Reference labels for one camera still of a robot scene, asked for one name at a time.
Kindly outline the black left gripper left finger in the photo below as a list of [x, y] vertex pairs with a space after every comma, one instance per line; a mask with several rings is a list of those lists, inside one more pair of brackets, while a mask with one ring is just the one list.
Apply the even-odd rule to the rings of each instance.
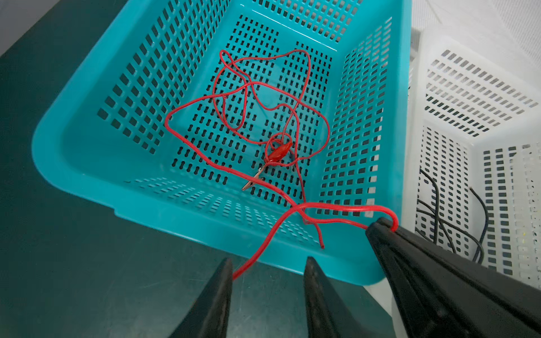
[[226, 337], [232, 274], [231, 259], [224, 259], [170, 337]]

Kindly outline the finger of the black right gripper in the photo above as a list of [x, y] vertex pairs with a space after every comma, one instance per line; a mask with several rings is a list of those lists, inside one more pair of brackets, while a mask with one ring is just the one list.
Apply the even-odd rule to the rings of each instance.
[[540, 290], [380, 218], [366, 236], [408, 337], [539, 337]]

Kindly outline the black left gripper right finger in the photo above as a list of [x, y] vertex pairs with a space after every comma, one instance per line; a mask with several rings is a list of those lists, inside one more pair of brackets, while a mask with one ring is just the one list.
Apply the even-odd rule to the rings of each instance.
[[304, 270], [304, 298], [309, 337], [379, 337], [353, 317], [312, 256]]

